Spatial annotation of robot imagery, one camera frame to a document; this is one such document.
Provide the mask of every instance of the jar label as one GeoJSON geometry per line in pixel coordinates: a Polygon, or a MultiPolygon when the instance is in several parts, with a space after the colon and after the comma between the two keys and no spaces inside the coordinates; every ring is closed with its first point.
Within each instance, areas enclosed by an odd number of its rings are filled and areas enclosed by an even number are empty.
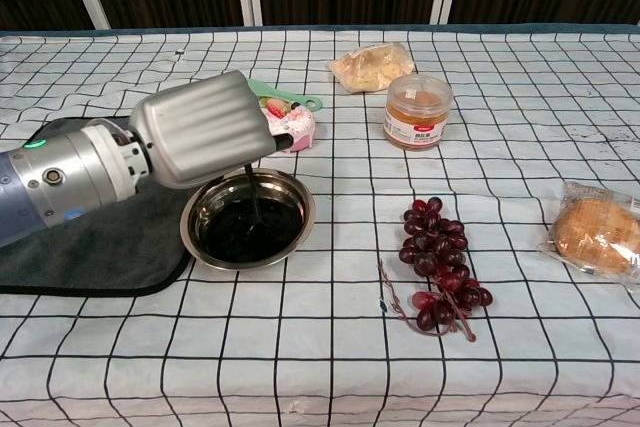
{"type": "Polygon", "coordinates": [[[446,119],[433,125],[407,124],[396,119],[387,111],[384,119],[384,130],[390,137],[400,142],[421,146],[439,141],[446,124],[446,119]]]}

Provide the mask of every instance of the packaged bread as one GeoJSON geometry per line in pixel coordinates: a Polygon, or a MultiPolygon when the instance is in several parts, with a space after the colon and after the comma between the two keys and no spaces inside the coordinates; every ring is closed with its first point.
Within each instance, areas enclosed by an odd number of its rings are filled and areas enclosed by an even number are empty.
{"type": "Polygon", "coordinates": [[[329,62],[333,75],[351,93],[386,89],[413,67],[411,55],[398,43],[362,47],[329,62]]]}
{"type": "Polygon", "coordinates": [[[560,213],[541,250],[631,287],[640,278],[639,216],[640,202],[630,196],[566,182],[560,213]]]}

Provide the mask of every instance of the plastic jar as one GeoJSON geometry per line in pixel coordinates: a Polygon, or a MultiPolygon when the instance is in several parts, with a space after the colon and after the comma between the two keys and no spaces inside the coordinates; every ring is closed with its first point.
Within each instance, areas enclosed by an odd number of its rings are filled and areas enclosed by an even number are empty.
{"type": "Polygon", "coordinates": [[[406,150],[436,146],[447,124],[453,91],[428,75],[398,77],[389,86],[384,135],[406,150]]]}

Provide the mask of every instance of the table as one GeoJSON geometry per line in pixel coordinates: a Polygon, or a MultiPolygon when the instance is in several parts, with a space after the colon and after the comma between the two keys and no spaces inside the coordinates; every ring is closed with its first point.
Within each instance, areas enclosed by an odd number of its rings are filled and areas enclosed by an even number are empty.
{"type": "Polygon", "coordinates": [[[317,203],[286,262],[240,274],[192,263],[135,299],[0,296],[0,425],[640,423],[638,300],[536,252],[563,180],[640,195],[640,29],[392,29],[0,39],[3,150],[48,120],[126,115],[232,69],[326,105],[312,149],[260,162],[317,203]],[[328,73],[381,41],[452,85],[438,148],[391,146],[385,93],[349,95],[328,73]],[[475,343],[409,330],[377,269],[379,257],[406,305],[419,283],[397,259],[400,216],[435,194],[466,223],[470,265],[496,299],[470,320],[475,343]]]}

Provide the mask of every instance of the green indicator light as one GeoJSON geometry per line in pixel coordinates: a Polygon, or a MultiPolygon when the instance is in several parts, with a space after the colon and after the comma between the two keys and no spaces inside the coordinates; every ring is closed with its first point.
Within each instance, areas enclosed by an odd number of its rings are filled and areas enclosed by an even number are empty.
{"type": "Polygon", "coordinates": [[[35,142],[31,142],[30,144],[25,144],[24,148],[25,149],[35,149],[35,148],[38,148],[38,147],[42,147],[46,143],[47,143],[46,140],[36,140],[35,142]]]}

